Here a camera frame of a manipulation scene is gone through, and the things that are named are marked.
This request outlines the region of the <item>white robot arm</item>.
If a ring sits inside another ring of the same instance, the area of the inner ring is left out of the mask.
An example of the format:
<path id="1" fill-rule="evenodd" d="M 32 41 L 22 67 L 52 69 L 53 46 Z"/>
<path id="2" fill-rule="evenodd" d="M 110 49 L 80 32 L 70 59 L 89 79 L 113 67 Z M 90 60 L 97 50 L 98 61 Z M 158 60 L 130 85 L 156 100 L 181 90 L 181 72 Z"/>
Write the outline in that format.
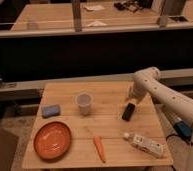
<path id="1" fill-rule="evenodd" d="M 132 75 L 130 94 L 133 98 L 141 100 L 149 93 L 193 129 L 193 99 L 160 83 L 160 76 L 161 72 L 157 67 L 136 71 Z M 185 171 L 193 171 L 193 133 L 191 143 Z"/>

